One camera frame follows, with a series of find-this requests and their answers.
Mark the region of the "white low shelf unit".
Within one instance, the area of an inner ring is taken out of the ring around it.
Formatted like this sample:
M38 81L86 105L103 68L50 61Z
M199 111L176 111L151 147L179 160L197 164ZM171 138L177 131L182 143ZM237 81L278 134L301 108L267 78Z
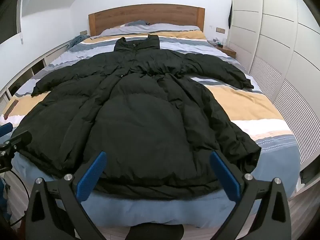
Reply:
M22 76L24 81L28 81L32 76L35 75L33 71L33 66L42 62L43 66L48 66L51 62L57 59L61 54L67 50L69 41L62 43L61 45L51 49L50 51L44 53L40 57L36 58L33 62L25 66L20 72L18 72L4 87L1 89L1 112L5 109L6 105L12 98L12 94L9 90Z

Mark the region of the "blue crumpled cloth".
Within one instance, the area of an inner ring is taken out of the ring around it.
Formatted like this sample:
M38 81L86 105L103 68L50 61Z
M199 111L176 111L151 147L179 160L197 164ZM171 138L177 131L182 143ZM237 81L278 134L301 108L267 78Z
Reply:
M72 48L73 46L79 44L80 42L84 41L85 39L89 38L89 35L78 35L72 40L70 40L67 44L67 49Z

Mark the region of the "right wooden nightstand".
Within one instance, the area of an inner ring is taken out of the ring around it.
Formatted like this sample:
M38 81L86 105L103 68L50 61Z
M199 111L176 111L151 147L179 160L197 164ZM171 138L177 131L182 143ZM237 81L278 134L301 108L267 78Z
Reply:
M217 44L215 46L215 48L222 51L223 53L225 53L229 57L232 57L234 59L236 58L236 52L234 50L232 50L231 48L228 48L227 46L224 46L222 44Z

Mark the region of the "wall switch plate right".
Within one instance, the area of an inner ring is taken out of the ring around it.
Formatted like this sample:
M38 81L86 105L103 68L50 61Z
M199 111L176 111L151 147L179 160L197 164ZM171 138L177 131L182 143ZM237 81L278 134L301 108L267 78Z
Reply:
M226 31L226 30L223 29L223 28L218 28L218 27L216 28L216 32L217 32L217 33L222 33L222 34L224 34L225 31Z

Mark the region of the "grey blue pillow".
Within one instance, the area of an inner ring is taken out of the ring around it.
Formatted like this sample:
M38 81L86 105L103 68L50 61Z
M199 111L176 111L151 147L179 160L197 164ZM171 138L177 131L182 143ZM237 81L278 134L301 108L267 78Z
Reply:
M146 25L149 25L149 22L146 22L144 20L137 20L137 21L132 21L124 24L125 27L139 26L139 25L146 26Z

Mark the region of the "white wardrobe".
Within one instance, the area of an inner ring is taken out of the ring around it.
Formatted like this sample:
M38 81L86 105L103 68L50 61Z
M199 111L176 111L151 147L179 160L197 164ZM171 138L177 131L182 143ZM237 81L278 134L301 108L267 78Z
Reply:
M303 0L232 0L228 44L280 111L301 167L319 156L319 25Z

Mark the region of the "striped duvet cover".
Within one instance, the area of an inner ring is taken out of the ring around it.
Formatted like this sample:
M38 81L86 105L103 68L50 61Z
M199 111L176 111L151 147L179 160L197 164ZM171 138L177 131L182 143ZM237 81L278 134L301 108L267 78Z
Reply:
M133 41L145 39L150 35L159 37L162 49L182 54L212 55L232 64L244 73L251 82L252 88L238 89L210 77L194 76L193 80L206 87L225 110L231 122L248 134L260 147L257 165L250 173L261 180L279 177L284 183L287 195L291 195L300 169L299 149L291 129L267 96L261 92L253 78L245 73L242 66L235 59L209 44L204 33L194 26L160 23L111 28L98 36L85 39L64 52L16 92L15 98L18 104L10 117L15 129L22 119L45 98L44 94L32 95L36 83L44 76L95 55L112 52L120 38ZM13 166L28 184L32 184L37 177L43 177L46 180L57 178L46 174L20 152L15 155ZM199 228L207 228L222 223L233 204L219 184L219 188L209 194L169 200L125 198L96 189L84 206L99 226L133 226L155 222L191 224Z

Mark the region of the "wooden headboard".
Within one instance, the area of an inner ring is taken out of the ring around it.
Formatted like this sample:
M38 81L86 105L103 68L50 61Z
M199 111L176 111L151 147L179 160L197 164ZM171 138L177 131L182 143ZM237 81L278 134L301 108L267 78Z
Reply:
M144 20L150 24L169 23L194 25L204 29L205 9L179 4L137 4L107 9L88 16L90 35L100 35L105 29Z

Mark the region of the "black puffer coat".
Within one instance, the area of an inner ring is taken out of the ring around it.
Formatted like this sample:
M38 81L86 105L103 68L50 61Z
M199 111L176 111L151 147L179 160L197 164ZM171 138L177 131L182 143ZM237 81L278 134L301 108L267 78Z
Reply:
M32 136L21 154L61 178L105 152L108 164L97 189L120 197L209 194L219 188L212 152L249 173L261 149L194 76L252 88L241 70L218 57L162 49L156 35L120 38L112 52L36 83L32 95L45 98L14 130Z

